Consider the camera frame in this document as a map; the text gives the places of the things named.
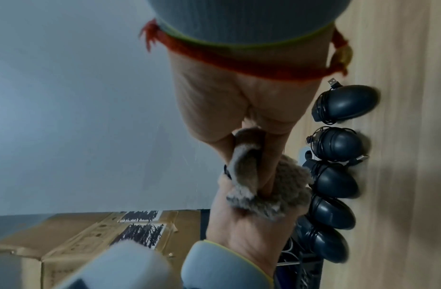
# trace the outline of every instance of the wood grain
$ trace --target wood grain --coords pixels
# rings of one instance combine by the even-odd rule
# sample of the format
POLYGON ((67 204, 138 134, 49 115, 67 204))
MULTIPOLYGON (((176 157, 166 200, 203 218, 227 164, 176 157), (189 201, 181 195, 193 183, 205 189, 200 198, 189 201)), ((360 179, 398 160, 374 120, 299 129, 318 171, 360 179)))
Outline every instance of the wood grain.
MULTIPOLYGON (((354 0, 337 26, 354 49, 337 80, 376 87, 381 100, 338 124, 368 138, 370 159, 351 169, 361 196, 344 200, 357 218, 341 232, 350 258, 325 263, 321 288, 441 289, 441 0, 354 0)), ((286 153, 322 125, 308 109, 286 153)))

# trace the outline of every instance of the fuzzy gray fabric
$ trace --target fuzzy gray fabric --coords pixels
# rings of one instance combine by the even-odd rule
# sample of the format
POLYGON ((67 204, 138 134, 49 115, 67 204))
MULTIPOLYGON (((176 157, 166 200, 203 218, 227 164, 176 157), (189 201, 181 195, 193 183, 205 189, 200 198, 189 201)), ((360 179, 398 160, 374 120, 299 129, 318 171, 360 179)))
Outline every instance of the fuzzy gray fabric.
POLYGON ((276 168, 276 178, 269 198, 257 195, 260 161, 264 131, 258 128, 239 130, 235 135, 233 157, 227 167, 235 189, 227 201, 236 208, 247 209, 267 219, 283 217, 291 207, 307 206, 311 201, 312 184, 309 170, 297 165, 297 161, 282 155, 276 168))

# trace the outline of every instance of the gray cloth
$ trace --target gray cloth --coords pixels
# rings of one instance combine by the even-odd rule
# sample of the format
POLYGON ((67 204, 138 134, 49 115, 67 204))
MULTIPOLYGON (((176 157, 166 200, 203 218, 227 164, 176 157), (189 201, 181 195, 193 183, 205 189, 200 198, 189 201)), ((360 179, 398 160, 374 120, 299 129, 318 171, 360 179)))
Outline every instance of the gray cloth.
POLYGON ((148 0, 162 29, 218 45, 302 37, 334 22, 351 0, 148 0))
POLYGON ((266 199, 258 196, 257 167, 264 137, 264 131, 257 128, 236 133, 235 150, 227 167, 235 190, 228 194, 227 201, 236 208, 276 220, 283 217, 291 207, 309 204, 311 190, 306 186, 312 184, 313 180, 307 168, 298 166, 296 160, 282 155, 276 168, 271 196, 266 199))

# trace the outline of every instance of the white wall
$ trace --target white wall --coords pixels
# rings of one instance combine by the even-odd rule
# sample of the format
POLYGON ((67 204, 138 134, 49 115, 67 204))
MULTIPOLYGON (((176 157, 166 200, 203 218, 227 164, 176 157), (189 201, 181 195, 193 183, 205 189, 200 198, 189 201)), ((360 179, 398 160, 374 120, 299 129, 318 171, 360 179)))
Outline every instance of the white wall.
POLYGON ((0 215, 208 208, 145 0, 0 0, 0 215))

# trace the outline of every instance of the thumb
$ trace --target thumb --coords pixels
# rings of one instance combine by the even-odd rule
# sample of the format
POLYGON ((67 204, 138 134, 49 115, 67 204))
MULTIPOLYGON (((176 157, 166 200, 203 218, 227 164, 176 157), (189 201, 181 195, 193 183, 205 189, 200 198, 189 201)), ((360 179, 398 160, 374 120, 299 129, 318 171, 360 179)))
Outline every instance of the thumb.
POLYGON ((260 160, 259 193, 262 197, 269 197, 273 190, 273 183, 276 174, 276 167, 281 155, 284 152, 290 132, 285 134, 273 134, 267 132, 263 143, 262 158, 260 160))

